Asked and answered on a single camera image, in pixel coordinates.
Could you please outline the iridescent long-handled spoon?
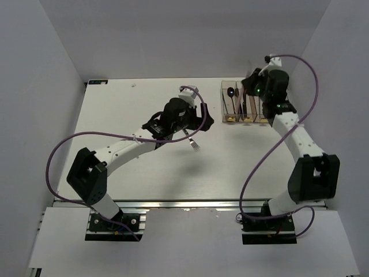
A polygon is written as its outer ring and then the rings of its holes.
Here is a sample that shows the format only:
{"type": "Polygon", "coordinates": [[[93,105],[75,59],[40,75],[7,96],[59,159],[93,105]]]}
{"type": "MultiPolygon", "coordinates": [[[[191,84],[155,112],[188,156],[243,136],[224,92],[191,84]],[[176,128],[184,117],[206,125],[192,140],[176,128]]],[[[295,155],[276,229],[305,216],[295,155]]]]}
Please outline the iridescent long-handled spoon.
{"type": "Polygon", "coordinates": [[[225,114],[226,121],[235,121],[235,89],[234,87],[228,87],[222,89],[222,103],[223,103],[223,111],[225,114]]]}

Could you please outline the black knife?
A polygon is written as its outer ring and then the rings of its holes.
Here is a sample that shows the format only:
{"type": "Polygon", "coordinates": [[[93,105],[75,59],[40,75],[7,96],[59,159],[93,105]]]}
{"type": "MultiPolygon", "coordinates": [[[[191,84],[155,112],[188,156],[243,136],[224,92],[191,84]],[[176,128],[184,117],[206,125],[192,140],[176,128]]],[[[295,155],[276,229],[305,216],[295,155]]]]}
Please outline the black knife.
{"type": "Polygon", "coordinates": [[[247,101],[244,100],[242,104],[243,120],[247,118],[247,101]]]}

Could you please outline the pink-handled fork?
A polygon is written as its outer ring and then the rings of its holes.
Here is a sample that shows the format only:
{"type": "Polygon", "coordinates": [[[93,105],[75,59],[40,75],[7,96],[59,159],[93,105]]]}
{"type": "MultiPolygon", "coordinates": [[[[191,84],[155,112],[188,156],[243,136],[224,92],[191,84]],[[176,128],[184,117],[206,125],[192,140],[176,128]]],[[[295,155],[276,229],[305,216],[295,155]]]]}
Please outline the pink-handled fork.
{"type": "MultiPolygon", "coordinates": [[[[242,79],[248,78],[248,76],[252,73],[252,63],[251,63],[251,61],[248,60],[246,62],[246,65],[247,65],[247,71],[246,71],[245,76],[242,79]]],[[[242,104],[242,97],[243,97],[243,93],[244,93],[244,88],[243,88],[242,84],[240,85],[240,88],[238,88],[238,90],[239,90],[239,93],[238,93],[238,97],[236,99],[236,113],[237,114],[242,114],[242,112],[240,111],[241,110],[240,105],[242,104]]]]}

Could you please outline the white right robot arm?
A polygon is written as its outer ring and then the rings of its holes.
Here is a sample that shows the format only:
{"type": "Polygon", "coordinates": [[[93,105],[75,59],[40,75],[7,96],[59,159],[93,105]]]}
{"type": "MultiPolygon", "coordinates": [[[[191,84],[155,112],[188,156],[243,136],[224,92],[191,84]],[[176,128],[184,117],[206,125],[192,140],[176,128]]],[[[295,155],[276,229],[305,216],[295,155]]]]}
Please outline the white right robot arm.
{"type": "Polygon", "coordinates": [[[261,209],[260,222],[267,230],[280,225],[282,214],[309,202],[332,199],[340,169],[338,156],[323,151],[299,122],[287,97],[288,84],[289,75],[281,69],[256,68],[242,80],[244,92],[261,99],[264,118],[281,136],[295,162],[286,190],[261,209]]]}

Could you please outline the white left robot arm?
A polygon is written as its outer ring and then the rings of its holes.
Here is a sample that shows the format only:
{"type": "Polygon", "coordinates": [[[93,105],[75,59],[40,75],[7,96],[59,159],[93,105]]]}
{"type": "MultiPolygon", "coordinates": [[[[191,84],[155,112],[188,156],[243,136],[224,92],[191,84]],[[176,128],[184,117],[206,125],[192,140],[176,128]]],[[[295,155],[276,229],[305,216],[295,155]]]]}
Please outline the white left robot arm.
{"type": "Polygon", "coordinates": [[[123,212],[107,193],[107,178],[116,169],[139,156],[154,151],[182,129],[207,131],[214,123],[206,104],[201,105],[201,116],[181,98],[172,98],[163,111],[155,113],[142,125],[132,140],[120,140],[107,147],[91,151],[79,150],[67,175],[67,183],[82,201],[102,217],[109,230],[121,226],[123,212]]]}

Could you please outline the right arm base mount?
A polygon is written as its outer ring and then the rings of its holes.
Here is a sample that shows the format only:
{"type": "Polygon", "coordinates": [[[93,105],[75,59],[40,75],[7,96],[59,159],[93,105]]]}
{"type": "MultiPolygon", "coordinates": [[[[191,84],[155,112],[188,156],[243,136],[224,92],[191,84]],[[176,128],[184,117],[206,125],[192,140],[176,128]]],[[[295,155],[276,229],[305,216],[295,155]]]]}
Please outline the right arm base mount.
{"type": "Polygon", "coordinates": [[[238,213],[235,220],[242,225],[243,245],[297,244],[292,216],[272,220],[251,220],[238,213]]]}

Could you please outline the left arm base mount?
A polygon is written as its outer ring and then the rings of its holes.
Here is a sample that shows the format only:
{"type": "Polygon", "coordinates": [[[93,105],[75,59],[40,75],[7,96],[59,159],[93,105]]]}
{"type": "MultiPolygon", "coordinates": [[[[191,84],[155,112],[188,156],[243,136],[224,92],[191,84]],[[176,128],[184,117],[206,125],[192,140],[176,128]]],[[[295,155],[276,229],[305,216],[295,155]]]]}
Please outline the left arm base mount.
{"type": "Polygon", "coordinates": [[[138,242],[141,240],[146,223],[146,212],[144,209],[125,209],[120,222],[125,227],[110,223],[102,219],[96,212],[90,212],[86,226],[85,240],[97,242],[138,242]]]}

